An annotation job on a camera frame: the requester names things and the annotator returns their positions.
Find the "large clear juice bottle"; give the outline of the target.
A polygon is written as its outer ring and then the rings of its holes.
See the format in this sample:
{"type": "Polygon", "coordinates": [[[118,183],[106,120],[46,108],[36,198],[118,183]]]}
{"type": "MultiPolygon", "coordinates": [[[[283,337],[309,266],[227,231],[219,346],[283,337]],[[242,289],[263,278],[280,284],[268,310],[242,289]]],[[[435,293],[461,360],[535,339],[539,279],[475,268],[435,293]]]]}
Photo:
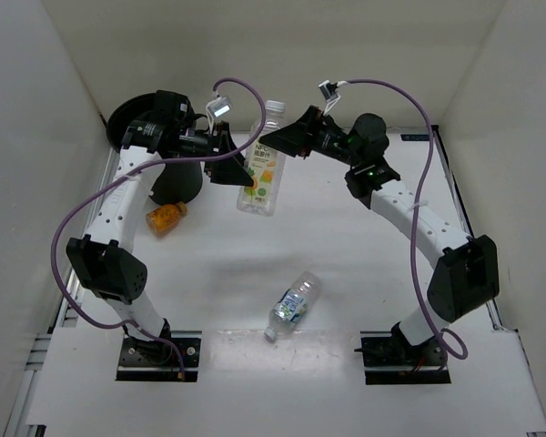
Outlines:
{"type": "Polygon", "coordinates": [[[250,187],[239,190],[237,208],[242,212],[271,217],[276,207],[285,156],[262,145],[261,138],[285,126],[286,105],[280,101],[268,100],[265,109],[266,121],[263,129],[245,155],[245,170],[253,182],[250,187]]]}

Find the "blue-label water bottle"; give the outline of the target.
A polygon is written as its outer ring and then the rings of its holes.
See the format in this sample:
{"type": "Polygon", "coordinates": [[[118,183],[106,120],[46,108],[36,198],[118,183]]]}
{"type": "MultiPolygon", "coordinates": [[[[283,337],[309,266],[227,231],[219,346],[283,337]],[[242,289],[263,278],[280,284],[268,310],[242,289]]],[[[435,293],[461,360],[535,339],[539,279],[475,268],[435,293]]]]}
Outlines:
{"type": "Polygon", "coordinates": [[[268,326],[264,330],[266,340],[273,343],[280,335],[292,333],[307,315],[320,291],[320,279],[309,271],[303,272],[269,312],[268,326]]]}

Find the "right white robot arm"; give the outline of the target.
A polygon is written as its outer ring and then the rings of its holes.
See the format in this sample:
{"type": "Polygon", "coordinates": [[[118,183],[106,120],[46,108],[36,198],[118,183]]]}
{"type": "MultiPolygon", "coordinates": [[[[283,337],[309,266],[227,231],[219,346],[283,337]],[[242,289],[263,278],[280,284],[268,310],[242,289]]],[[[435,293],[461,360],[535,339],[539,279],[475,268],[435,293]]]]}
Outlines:
{"type": "Polygon", "coordinates": [[[424,307],[394,329],[393,358],[414,362],[434,333],[495,299],[500,291],[497,247],[487,236],[473,238],[421,206],[384,158],[389,146],[384,120],[359,116],[345,132],[331,116],[309,107],[296,122],[261,137],[261,143],[290,157],[317,152],[349,166],[345,175],[353,198],[382,216],[408,239],[433,269],[424,307]]]}

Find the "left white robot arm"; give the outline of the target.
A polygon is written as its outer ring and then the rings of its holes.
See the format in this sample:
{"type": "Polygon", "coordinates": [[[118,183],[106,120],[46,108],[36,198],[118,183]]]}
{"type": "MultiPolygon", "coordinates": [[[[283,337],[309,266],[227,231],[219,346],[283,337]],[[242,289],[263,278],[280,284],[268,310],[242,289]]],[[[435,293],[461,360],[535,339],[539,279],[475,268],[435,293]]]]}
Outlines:
{"type": "Polygon", "coordinates": [[[228,124],[196,128],[201,115],[188,97],[158,90],[121,104],[106,134],[119,153],[109,190],[84,237],[71,238],[66,254],[81,285],[126,322],[123,330],[153,364],[169,360],[169,324],[145,292],[147,266],[133,254],[138,221],[147,201],[159,206],[188,203],[202,188],[197,158],[235,150],[228,124]]]}

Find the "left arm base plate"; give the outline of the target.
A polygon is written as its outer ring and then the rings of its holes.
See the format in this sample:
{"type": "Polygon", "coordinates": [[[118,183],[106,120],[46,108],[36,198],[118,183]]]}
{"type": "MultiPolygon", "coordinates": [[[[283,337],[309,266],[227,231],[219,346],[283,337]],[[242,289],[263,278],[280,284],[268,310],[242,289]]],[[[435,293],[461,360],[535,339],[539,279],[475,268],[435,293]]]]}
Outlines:
{"type": "Polygon", "coordinates": [[[197,382],[201,352],[200,331],[172,331],[171,341],[178,348],[184,364],[167,345],[125,336],[117,361],[117,381],[197,382]]]}

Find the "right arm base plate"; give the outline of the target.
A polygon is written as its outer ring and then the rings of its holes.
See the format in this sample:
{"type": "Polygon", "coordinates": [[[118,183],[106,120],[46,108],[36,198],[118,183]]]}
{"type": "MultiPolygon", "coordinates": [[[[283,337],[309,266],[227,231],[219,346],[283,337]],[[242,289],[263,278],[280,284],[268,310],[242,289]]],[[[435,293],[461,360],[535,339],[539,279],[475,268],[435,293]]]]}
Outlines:
{"type": "Polygon", "coordinates": [[[361,332],[354,351],[363,360],[367,386],[451,384],[442,350],[434,340],[403,346],[390,332],[361,332]]]}

